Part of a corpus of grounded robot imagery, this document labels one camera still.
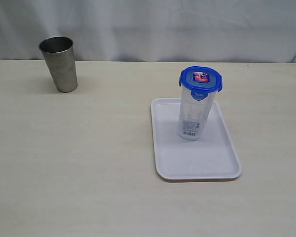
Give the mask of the clear plastic container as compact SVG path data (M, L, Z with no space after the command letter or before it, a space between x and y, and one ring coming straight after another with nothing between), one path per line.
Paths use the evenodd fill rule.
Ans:
M196 93L182 87L181 105L178 122L178 135L189 141L201 137L216 92Z

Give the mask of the blue container lid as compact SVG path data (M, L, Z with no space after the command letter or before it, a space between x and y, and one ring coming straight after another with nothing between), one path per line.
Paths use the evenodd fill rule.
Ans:
M181 72L179 86L190 90L194 100L201 101L210 93L222 90L222 76L209 67L191 66Z

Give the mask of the stainless steel cup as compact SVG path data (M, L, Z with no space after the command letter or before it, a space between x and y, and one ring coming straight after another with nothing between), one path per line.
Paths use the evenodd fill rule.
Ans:
M49 72L58 91L74 91L77 84L74 42L64 36L50 37L39 44Z

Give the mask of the white plastic tray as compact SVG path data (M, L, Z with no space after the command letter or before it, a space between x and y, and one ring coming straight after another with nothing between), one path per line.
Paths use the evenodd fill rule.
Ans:
M237 179L242 166L221 109L213 102L197 141L177 133L180 98L157 98L150 104L157 174L169 182Z

